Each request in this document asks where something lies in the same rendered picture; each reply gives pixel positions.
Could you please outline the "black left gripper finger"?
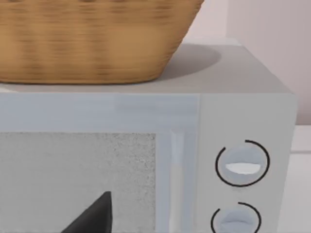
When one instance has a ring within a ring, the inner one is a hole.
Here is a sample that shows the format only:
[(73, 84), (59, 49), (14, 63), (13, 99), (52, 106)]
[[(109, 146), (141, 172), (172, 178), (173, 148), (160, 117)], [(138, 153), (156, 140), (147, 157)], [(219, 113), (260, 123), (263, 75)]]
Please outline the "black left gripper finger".
[(61, 233), (112, 233), (111, 192), (104, 192)]

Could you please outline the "woven wicker basket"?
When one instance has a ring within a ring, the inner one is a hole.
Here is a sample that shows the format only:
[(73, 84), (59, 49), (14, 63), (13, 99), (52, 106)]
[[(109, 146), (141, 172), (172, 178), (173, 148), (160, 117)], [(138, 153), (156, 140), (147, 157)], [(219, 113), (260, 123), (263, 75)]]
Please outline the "woven wicker basket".
[(204, 0), (0, 0), (0, 83), (158, 78)]

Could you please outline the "pale microwave oven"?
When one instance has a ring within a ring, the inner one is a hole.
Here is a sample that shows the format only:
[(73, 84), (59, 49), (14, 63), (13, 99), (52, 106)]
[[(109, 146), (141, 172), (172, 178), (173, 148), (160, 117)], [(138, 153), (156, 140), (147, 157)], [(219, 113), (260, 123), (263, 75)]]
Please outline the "pale microwave oven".
[[(212, 233), (218, 208), (238, 202), (261, 214), (258, 233), (277, 233), (296, 120), (295, 95), (246, 48), (236, 44), (183, 44), (162, 77), (133, 85), (9, 85), (0, 93), (181, 94), (199, 98), (192, 233)], [(268, 173), (248, 187), (232, 187), (215, 171), (224, 147), (253, 140), (269, 152)]]

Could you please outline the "pale microwave knob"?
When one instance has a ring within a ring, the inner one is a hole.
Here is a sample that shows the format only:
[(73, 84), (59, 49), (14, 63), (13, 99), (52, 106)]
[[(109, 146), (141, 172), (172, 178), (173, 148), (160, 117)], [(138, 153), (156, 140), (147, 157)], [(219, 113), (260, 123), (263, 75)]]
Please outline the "pale microwave knob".
[(212, 233), (258, 233), (262, 217), (258, 209), (246, 202), (230, 208), (218, 208), (210, 218)]
[(229, 186), (248, 187), (265, 177), (270, 164), (270, 154), (262, 144), (245, 140), (220, 150), (215, 159), (215, 171), (219, 179)]

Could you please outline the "pale microwave door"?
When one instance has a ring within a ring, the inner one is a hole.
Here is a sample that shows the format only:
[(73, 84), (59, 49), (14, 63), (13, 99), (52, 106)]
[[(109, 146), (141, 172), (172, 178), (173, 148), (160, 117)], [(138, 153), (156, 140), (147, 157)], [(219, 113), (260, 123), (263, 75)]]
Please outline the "pale microwave door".
[(170, 233), (175, 131), (192, 233), (198, 110), (190, 94), (0, 93), (0, 233), (61, 233), (106, 191), (112, 233)]

